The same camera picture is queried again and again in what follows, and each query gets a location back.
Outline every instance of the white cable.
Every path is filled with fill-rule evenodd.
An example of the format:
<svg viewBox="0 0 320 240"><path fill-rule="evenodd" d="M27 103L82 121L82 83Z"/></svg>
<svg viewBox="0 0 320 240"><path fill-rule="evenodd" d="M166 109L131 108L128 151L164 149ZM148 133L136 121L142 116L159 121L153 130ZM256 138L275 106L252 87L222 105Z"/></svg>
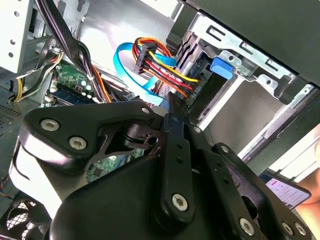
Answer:
<svg viewBox="0 0 320 240"><path fill-rule="evenodd" d="M21 76L16 77L16 79L23 79L23 78L29 76L30 74L32 74L34 71L35 71L35 70L27 71L24 75L21 75Z"/></svg>
<svg viewBox="0 0 320 240"><path fill-rule="evenodd" d="M41 87L43 86L43 84L45 83L45 81L46 81L49 73L50 73L53 69L55 69L55 67L60 63L60 61L62 60L63 56L64 56L64 53L61 53L61 54L59 55L59 57L57 58L57 60L54 62L54 64L45 71L45 73L44 73L44 75L43 75L43 78L42 78L42 81L41 81L40 85L38 86L38 88L35 89L34 91L30 92L28 95L20 98L19 101L17 101L17 102L20 102L21 100L23 100L23 99L25 99L25 98L27 98L27 97L30 97L31 95L37 93L37 92L41 89Z"/></svg>

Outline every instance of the green circuit board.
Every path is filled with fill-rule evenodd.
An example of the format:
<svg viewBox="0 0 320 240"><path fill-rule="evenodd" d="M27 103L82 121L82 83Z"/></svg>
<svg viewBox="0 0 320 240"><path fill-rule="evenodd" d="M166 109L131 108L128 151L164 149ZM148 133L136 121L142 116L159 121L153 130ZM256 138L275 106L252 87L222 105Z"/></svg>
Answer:
<svg viewBox="0 0 320 240"><path fill-rule="evenodd" d="M88 78L71 65L60 64L58 66L57 82L79 94L85 91L87 94L94 95L93 86Z"/></svg>
<svg viewBox="0 0 320 240"><path fill-rule="evenodd" d="M132 161L133 159L136 159L143 154L144 150L135 149L130 156L111 156L97 161L91 164L91 166L89 167L89 170L86 173L86 179L88 183L91 183L125 164L124 160L128 157Z"/></svg>

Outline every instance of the silver metal panel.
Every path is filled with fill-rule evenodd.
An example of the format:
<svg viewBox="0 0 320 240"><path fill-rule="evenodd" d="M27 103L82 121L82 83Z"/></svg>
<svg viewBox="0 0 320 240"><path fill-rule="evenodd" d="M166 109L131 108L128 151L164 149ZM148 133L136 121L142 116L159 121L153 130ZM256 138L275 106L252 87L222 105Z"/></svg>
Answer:
<svg viewBox="0 0 320 240"><path fill-rule="evenodd" d="M24 59L33 0L0 1L0 67L17 73Z"/></svg>
<svg viewBox="0 0 320 240"><path fill-rule="evenodd" d="M243 81L207 128L214 143L239 154L283 106L258 83Z"/></svg>
<svg viewBox="0 0 320 240"><path fill-rule="evenodd" d="M39 106L37 103L25 99L20 103L7 103L11 95L8 90L0 87L0 179L9 172L10 163L15 149L20 123L23 116L31 109ZM11 181L5 185L5 192L14 196L18 189ZM11 200L0 197L0 217L8 209Z"/></svg>
<svg viewBox="0 0 320 240"><path fill-rule="evenodd" d="M53 2L57 6L65 23L68 25L70 31L75 37L82 18L85 17L88 12L91 1L53 0Z"/></svg>
<svg viewBox="0 0 320 240"><path fill-rule="evenodd" d="M140 0L91 0L80 40L88 46L93 62L115 72L113 56L121 43L132 43L138 37L165 42L173 24L170 17ZM120 56L124 66L133 69L131 53Z"/></svg>
<svg viewBox="0 0 320 240"><path fill-rule="evenodd" d="M234 50L278 79L288 76L293 80L296 77L273 59L201 13L195 16L189 31L219 49Z"/></svg>
<svg viewBox="0 0 320 240"><path fill-rule="evenodd" d="M275 161L269 169L279 172L296 183L302 181L319 167L316 146L320 140L320 124Z"/></svg>

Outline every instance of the capacitor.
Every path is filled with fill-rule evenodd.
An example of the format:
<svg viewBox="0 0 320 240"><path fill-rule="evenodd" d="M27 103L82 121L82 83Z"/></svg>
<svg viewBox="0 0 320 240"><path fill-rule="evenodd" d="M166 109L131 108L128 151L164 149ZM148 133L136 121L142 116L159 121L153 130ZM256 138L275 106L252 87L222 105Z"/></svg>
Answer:
<svg viewBox="0 0 320 240"><path fill-rule="evenodd" d="M83 90L81 94L82 94L82 96L87 96L88 93L89 93L88 90Z"/></svg>
<svg viewBox="0 0 320 240"><path fill-rule="evenodd" d="M90 91L92 89L92 87L90 85L85 86L85 89L87 89L88 91Z"/></svg>

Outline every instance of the red wire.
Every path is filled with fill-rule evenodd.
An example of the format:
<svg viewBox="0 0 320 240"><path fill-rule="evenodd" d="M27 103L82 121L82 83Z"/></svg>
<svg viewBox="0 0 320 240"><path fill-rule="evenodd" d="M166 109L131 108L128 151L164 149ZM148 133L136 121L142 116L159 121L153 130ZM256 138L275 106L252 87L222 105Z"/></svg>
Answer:
<svg viewBox="0 0 320 240"><path fill-rule="evenodd" d="M184 83L182 83L182 82L179 82L179 81L177 81L176 79L174 79L173 77L165 74L165 73L162 72L159 68L157 68L157 66L155 66L151 61L145 60L145 62L146 62L147 64L149 64L153 70L156 70L157 73L161 74L161 75L162 75L163 77L165 77L166 79L168 79L168 80L170 80L170 81L178 84L179 86L185 87L186 89L189 89L189 90L192 90L192 89L193 89L191 86L188 86L188 85L186 85L186 84L184 84Z"/></svg>

